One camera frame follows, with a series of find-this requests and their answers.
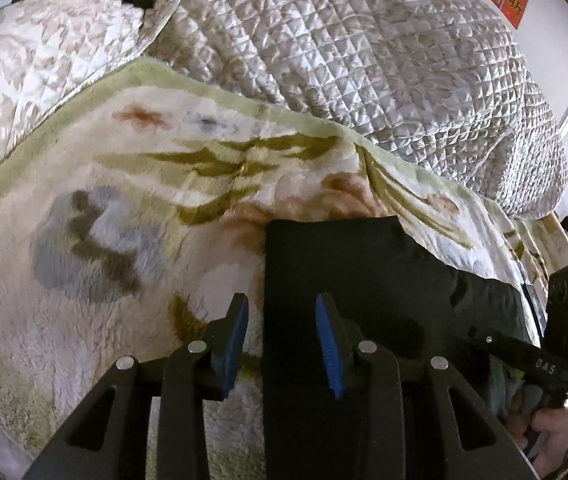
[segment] white plush blanket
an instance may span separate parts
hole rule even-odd
[[[550,108],[479,0],[180,0],[147,52],[352,127],[508,214],[540,218],[566,186]]]
[[[496,203],[339,124],[149,59],[86,89],[0,165],[0,468],[20,478],[120,355],[169,354],[244,292],[238,384],[206,403],[206,440],[213,478],[263,478],[263,228],[388,215],[446,264],[519,287]],[[528,309],[513,323],[536,340]]]

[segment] bed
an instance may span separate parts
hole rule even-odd
[[[0,10],[4,478],[20,478],[118,356],[197,338],[236,291],[252,305],[248,344],[233,397],[206,406],[209,459],[215,478],[261,478],[270,219],[397,215],[445,263],[536,283],[542,301],[568,261],[546,217],[565,186],[554,119],[492,11],[296,1]],[[51,12],[62,18],[37,19]],[[389,45],[438,56],[442,79],[411,73],[417,58]],[[518,322],[538,342],[528,310]]]

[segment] metal pin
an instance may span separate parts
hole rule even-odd
[[[436,355],[430,360],[430,365],[435,368],[435,370],[446,370],[446,368],[448,368],[448,359]]]
[[[359,348],[362,354],[374,354],[377,352],[377,345],[368,339],[361,341],[359,345],[357,345],[357,348]]]
[[[115,362],[115,366],[118,370],[130,370],[134,364],[135,359],[133,359],[130,355],[124,355]]]
[[[206,343],[201,340],[191,341],[189,343],[189,352],[192,354],[201,354],[206,350]]]

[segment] black handle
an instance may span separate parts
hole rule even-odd
[[[535,431],[531,427],[532,416],[534,412],[541,408],[561,408],[566,400],[565,396],[560,394],[549,394],[544,392],[542,387],[537,384],[526,383],[522,389],[524,396],[524,405],[522,407],[522,415],[526,419],[526,438],[528,445],[524,450],[524,454],[528,460],[535,458],[543,449],[546,440],[548,440],[548,432]]]

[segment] human hand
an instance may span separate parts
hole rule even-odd
[[[526,419],[521,413],[523,403],[522,396],[516,395],[506,420],[506,430],[521,449],[526,449],[528,428],[526,428]],[[544,478],[561,467],[568,451],[568,401],[562,408],[542,408],[534,412],[531,426],[540,433],[548,432],[548,440],[532,461],[537,474],[540,478]]]

